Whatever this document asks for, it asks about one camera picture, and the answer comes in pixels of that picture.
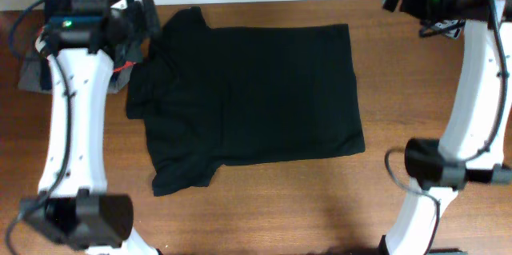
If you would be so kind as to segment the black t-shirt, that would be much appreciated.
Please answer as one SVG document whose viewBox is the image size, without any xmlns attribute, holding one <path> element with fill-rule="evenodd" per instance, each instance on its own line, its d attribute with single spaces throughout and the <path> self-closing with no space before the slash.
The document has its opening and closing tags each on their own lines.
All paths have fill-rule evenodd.
<svg viewBox="0 0 512 255">
<path fill-rule="evenodd" d="M 133 68 L 126 115 L 145 126 L 157 197 L 206 187 L 223 165 L 366 148 L 346 24 L 213 28 L 180 10 Z"/>
</svg>

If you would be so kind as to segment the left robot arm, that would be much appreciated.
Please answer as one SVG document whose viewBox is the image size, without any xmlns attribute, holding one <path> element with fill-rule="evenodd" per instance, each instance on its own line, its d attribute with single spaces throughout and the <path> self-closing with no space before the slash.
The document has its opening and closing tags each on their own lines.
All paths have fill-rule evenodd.
<svg viewBox="0 0 512 255">
<path fill-rule="evenodd" d="M 159 32 L 154 1 L 68 1 L 34 43 L 50 68 L 50 138 L 38 194 L 21 200 L 16 219 L 75 251 L 154 254 L 130 197 L 108 192 L 103 161 L 108 86 L 130 51 Z"/>
</svg>

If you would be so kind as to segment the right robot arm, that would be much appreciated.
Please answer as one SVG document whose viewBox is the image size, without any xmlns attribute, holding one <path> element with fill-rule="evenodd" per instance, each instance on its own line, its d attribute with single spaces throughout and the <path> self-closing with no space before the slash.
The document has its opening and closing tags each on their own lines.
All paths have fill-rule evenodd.
<svg viewBox="0 0 512 255">
<path fill-rule="evenodd" d="M 454 106 L 439 139 L 413 138 L 401 153 L 409 182 L 380 254 L 430 254 L 441 217 L 470 182 L 508 185 L 504 139 L 511 110 L 511 0 L 383 0 L 417 18 L 422 38 L 464 33 Z"/>
</svg>

